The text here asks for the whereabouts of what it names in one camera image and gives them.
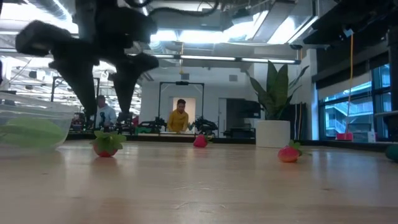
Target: pipe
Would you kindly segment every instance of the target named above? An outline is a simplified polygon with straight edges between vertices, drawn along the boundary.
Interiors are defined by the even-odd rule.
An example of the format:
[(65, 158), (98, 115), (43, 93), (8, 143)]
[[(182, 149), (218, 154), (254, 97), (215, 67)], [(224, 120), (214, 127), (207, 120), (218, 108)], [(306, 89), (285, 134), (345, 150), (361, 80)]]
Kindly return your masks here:
[(53, 15), (60, 21), (72, 21), (72, 16), (68, 9), (59, 0), (25, 0), (29, 4), (36, 6), (38, 9)]

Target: red object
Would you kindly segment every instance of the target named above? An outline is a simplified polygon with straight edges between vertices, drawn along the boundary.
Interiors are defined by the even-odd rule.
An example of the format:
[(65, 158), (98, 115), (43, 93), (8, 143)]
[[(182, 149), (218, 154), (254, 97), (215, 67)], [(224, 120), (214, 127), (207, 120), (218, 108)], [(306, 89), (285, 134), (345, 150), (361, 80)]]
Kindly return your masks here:
[(345, 140), (345, 141), (352, 141), (353, 140), (353, 133), (345, 133), (343, 134), (336, 134), (336, 140)]
[(207, 139), (204, 135), (199, 134), (198, 137), (193, 142), (193, 146), (195, 147), (206, 147), (207, 146)]
[(137, 127), (137, 126), (138, 126), (138, 119), (139, 119), (139, 117), (136, 116), (135, 118), (133, 118), (133, 119), (131, 120), (132, 125), (133, 125), (134, 127)]
[(94, 149), (95, 153), (98, 156), (100, 156), (100, 157), (112, 157), (118, 152), (117, 149), (115, 149), (112, 153), (109, 153), (107, 151), (102, 151), (101, 152), (100, 150), (98, 150), (98, 146), (97, 145), (93, 145), (93, 149)]
[(285, 146), (278, 152), (278, 158), (282, 162), (296, 162), (300, 153), (292, 146)]

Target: green object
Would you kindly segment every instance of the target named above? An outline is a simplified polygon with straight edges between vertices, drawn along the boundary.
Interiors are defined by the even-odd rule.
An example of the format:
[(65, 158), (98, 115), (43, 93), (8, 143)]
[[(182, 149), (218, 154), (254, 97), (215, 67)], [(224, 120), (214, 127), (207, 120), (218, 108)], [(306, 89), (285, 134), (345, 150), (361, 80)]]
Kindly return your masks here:
[[(280, 119), (283, 110), (290, 104), (293, 94), (301, 87), (300, 85), (295, 88), (308, 67), (304, 67), (298, 77), (289, 83), (287, 65), (283, 65), (277, 71), (275, 65), (271, 61), (268, 61), (266, 90), (263, 89), (256, 79), (250, 77), (250, 82), (254, 91), (256, 91), (258, 102), (266, 111), (266, 119)], [(293, 90), (290, 96), (288, 96), (289, 90)]]
[(0, 142), (19, 147), (48, 148), (65, 139), (53, 122), (39, 118), (13, 118), (0, 126)]
[(140, 134), (140, 133), (150, 133), (150, 131), (151, 131), (151, 128), (145, 128), (145, 127), (139, 127), (139, 128), (136, 128), (136, 135), (137, 134)]
[(390, 145), (386, 149), (386, 157), (394, 162), (398, 162), (398, 145)]
[(290, 140), (289, 146), (298, 151), (298, 156), (303, 155), (303, 152), (300, 150), (301, 144), (299, 142), (294, 142), (293, 140)]
[(117, 132), (104, 133), (102, 131), (94, 131), (94, 135), (96, 139), (91, 144), (96, 145), (99, 152), (112, 153), (114, 150), (123, 149), (121, 143), (126, 141), (126, 137)]

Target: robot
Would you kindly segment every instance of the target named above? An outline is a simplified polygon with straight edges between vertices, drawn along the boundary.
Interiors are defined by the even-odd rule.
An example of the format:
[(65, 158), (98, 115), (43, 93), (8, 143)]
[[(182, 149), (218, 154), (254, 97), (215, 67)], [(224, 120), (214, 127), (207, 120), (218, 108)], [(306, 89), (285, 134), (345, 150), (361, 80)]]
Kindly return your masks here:
[(16, 50), (19, 53), (44, 57), (53, 55), (50, 68), (56, 69), (70, 85), (86, 111), (86, 117), (96, 114), (95, 88), (92, 70), (100, 60), (113, 64), (113, 74), (122, 113), (129, 113), (135, 84), (143, 72), (159, 66), (157, 58), (139, 53), (127, 55), (124, 49), (133, 42), (149, 43), (150, 36), (157, 32), (155, 13), (169, 11), (188, 16), (204, 17), (214, 13), (220, 0), (215, 1), (212, 10), (189, 12), (160, 7), (148, 16), (135, 8), (144, 7), (152, 0), (137, 3), (125, 0), (130, 7), (119, 7), (117, 0), (75, 0), (76, 14), (73, 22), (78, 25), (79, 38), (69, 31), (42, 21), (33, 21), (16, 36)]

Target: yellow shirt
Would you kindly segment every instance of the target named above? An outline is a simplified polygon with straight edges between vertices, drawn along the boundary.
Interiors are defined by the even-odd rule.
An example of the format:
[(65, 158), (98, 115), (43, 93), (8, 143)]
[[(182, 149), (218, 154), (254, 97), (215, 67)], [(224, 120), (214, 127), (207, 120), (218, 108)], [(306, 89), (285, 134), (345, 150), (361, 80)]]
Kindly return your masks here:
[(188, 128), (188, 114), (184, 111), (183, 113), (174, 110), (167, 121), (167, 128), (172, 132), (185, 131)]

